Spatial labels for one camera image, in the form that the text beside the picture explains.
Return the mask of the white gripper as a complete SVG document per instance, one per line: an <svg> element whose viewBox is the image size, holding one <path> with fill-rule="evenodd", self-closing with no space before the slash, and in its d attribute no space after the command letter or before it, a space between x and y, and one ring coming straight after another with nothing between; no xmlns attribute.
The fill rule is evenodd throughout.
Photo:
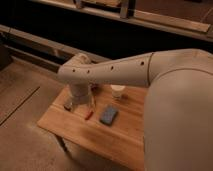
<svg viewBox="0 0 213 171"><path fill-rule="evenodd" d="M91 89L88 84L70 84L70 103L74 105L88 104L91 100Z"/></svg>

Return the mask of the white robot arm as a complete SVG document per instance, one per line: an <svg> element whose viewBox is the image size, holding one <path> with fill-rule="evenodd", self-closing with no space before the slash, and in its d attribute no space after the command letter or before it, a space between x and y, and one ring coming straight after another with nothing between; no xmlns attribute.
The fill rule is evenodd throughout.
<svg viewBox="0 0 213 171"><path fill-rule="evenodd" d="M79 53L58 75L77 103L88 96L90 83L146 88L145 170L213 171L212 53L156 51L98 64Z"/></svg>

